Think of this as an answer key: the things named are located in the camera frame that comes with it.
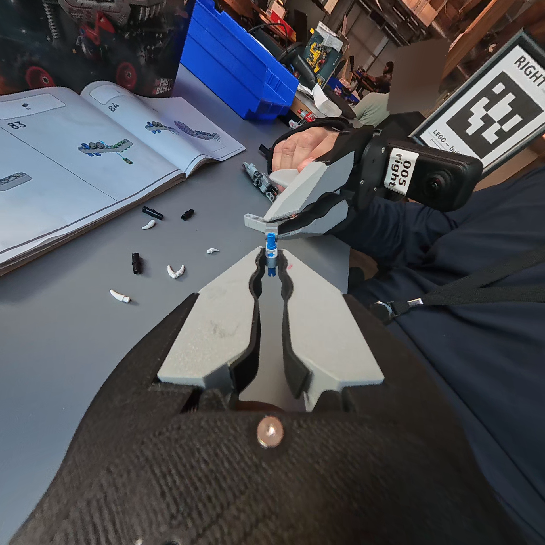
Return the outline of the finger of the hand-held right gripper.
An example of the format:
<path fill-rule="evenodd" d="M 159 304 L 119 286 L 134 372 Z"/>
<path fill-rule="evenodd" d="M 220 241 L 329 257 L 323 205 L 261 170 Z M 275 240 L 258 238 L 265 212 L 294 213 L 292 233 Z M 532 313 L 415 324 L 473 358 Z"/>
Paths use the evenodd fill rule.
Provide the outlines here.
<path fill-rule="evenodd" d="M 321 236 L 343 222 L 349 213 L 345 198 L 320 198 L 294 217 L 283 221 L 277 232 L 278 240 Z"/>
<path fill-rule="evenodd" d="M 330 165 L 313 161 L 301 172 L 283 169 L 273 172 L 270 180 L 284 185 L 283 192 L 276 198 L 264 221 L 273 223 L 301 212 L 326 193 L 334 193 L 342 186 L 342 162 Z"/>

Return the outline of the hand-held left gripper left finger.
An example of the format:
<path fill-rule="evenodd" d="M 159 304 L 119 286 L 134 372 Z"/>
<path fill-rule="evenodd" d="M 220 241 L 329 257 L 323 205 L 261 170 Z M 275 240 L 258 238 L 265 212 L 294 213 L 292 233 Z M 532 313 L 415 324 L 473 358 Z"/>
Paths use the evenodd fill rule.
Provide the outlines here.
<path fill-rule="evenodd" d="M 255 248 L 198 292 L 158 371 L 160 382 L 239 394 L 254 380 L 264 254 Z"/>

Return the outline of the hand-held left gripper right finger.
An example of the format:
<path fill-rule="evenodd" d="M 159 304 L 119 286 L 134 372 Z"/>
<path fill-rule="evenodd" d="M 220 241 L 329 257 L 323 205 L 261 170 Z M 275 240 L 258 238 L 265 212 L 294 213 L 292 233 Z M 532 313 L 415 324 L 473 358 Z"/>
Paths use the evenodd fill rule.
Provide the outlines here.
<path fill-rule="evenodd" d="M 284 375 L 311 412 L 327 391 L 379 385 L 377 364 L 339 289 L 286 250 L 278 255 Z"/>

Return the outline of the grey lego beam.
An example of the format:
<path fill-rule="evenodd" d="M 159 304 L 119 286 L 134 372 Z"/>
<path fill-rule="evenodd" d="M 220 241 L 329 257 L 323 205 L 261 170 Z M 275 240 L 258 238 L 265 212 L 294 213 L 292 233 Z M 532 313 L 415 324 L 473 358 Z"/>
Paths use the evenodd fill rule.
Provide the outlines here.
<path fill-rule="evenodd" d="M 272 233 L 275 240 L 278 238 L 278 228 L 281 222 L 281 220 L 268 221 L 263 217 L 253 214 L 244 215 L 244 225 L 246 227 L 262 233 L 265 237 L 267 237 L 269 233 Z"/>

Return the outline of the person's right forearm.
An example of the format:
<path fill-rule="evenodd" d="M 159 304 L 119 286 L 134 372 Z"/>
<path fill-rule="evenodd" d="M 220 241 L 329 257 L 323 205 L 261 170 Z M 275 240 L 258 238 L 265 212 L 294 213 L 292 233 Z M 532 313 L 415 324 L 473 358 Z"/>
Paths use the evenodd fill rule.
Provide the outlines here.
<path fill-rule="evenodd" d="M 337 238 L 384 268 L 460 277 L 544 245 L 544 167 L 442 213 L 376 198 Z"/>

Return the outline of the grey lego assembly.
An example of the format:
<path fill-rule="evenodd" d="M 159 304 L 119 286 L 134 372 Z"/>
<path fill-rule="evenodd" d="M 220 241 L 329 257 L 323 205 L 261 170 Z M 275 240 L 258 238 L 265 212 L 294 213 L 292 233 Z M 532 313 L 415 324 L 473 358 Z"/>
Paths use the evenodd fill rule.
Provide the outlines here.
<path fill-rule="evenodd" d="M 275 202 L 281 192 L 278 186 L 270 181 L 264 173 L 259 171 L 253 163 L 243 162 L 242 167 L 250 177 L 253 185 L 265 195 L 270 202 Z"/>

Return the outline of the lego box with yellow vehicle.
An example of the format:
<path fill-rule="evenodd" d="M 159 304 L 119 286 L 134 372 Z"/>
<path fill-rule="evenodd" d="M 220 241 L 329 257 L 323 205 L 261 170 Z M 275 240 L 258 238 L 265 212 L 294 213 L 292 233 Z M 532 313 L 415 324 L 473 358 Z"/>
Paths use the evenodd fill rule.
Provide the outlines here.
<path fill-rule="evenodd" d="M 344 39 L 319 22 L 305 48 L 304 55 L 320 86 L 326 84 L 331 77 L 345 50 Z"/>

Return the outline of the lego instruction booklet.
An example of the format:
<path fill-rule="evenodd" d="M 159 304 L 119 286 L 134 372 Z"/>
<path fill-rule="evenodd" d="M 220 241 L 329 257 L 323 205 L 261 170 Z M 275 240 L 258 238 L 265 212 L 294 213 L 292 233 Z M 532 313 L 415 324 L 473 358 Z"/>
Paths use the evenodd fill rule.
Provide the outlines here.
<path fill-rule="evenodd" d="M 109 81 L 1 96 L 1 275 L 244 150 L 184 98 Z"/>

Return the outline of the lego set box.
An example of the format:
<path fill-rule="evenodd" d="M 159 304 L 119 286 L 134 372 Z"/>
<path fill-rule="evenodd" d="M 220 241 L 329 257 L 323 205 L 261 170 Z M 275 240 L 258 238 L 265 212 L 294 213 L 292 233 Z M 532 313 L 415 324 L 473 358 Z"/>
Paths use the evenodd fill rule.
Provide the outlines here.
<path fill-rule="evenodd" d="M 194 1 L 1 1 L 1 95 L 110 81 L 172 95 Z"/>

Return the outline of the person's right hand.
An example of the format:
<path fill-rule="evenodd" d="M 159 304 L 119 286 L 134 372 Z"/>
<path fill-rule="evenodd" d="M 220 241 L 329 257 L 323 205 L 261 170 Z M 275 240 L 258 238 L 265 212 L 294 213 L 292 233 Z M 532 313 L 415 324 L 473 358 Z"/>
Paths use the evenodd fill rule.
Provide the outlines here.
<path fill-rule="evenodd" d="M 301 172 L 308 164 L 330 151 L 339 132 L 324 127 L 310 127 L 292 133 L 273 146 L 270 172 L 295 169 Z"/>

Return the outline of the framed marker sign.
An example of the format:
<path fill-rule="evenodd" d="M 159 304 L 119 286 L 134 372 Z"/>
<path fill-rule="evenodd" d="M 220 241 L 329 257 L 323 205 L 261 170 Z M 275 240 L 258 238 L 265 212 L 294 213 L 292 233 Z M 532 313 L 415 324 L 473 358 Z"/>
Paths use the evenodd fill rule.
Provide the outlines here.
<path fill-rule="evenodd" d="M 480 159 L 486 177 L 544 133 L 544 50 L 521 29 L 410 135 Z"/>

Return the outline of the crumpled white paper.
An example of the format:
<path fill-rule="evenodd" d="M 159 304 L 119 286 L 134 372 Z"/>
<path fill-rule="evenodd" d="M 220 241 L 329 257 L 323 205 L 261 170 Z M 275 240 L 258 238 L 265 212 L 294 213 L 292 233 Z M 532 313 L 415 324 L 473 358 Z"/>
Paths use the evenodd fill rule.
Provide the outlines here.
<path fill-rule="evenodd" d="M 303 93 L 303 95 L 308 98 L 312 98 L 315 106 L 320 109 L 324 104 L 328 103 L 329 98 L 323 92 L 323 89 L 320 85 L 316 84 L 312 89 L 309 87 L 298 83 L 297 91 Z"/>

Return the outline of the blue plastic bin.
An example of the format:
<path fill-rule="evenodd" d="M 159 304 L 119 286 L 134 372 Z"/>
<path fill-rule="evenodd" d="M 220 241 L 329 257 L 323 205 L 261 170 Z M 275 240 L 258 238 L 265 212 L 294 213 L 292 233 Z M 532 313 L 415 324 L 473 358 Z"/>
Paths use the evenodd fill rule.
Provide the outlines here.
<path fill-rule="evenodd" d="M 297 79 L 214 1 L 189 6 L 181 64 L 242 119 L 268 121 L 287 114 Z"/>

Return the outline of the person's torso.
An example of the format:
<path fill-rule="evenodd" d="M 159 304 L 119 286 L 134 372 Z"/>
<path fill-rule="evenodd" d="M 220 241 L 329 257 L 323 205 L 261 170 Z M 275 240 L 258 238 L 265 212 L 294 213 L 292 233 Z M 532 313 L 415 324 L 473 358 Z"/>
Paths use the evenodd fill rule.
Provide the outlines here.
<path fill-rule="evenodd" d="M 508 514 L 544 544 L 544 245 L 460 277 L 379 268 L 355 296 L 430 366 Z"/>

